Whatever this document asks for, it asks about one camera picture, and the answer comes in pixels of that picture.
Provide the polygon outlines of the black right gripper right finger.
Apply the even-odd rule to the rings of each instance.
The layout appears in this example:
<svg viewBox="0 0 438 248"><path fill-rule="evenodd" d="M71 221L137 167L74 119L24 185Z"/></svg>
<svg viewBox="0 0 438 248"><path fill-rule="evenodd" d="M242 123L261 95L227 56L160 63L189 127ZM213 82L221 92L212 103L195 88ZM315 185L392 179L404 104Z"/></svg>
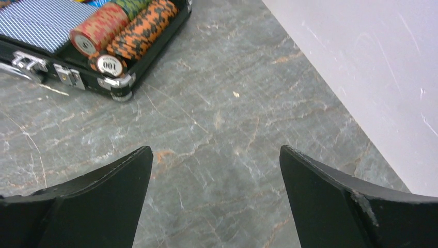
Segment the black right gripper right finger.
<svg viewBox="0 0 438 248"><path fill-rule="evenodd" d="M283 145L279 163L302 247L437 247L437 198L350 176Z"/></svg>

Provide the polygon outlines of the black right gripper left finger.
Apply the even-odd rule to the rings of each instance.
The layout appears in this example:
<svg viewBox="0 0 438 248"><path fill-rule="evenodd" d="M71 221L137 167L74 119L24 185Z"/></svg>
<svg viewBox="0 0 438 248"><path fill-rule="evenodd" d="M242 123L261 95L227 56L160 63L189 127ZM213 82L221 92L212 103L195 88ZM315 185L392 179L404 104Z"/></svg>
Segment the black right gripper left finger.
<svg viewBox="0 0 438 248"><path fill-rule="evenodd" d="M1 247L131 247L152 162L142 146L64 183L1 197Z"/></svg>

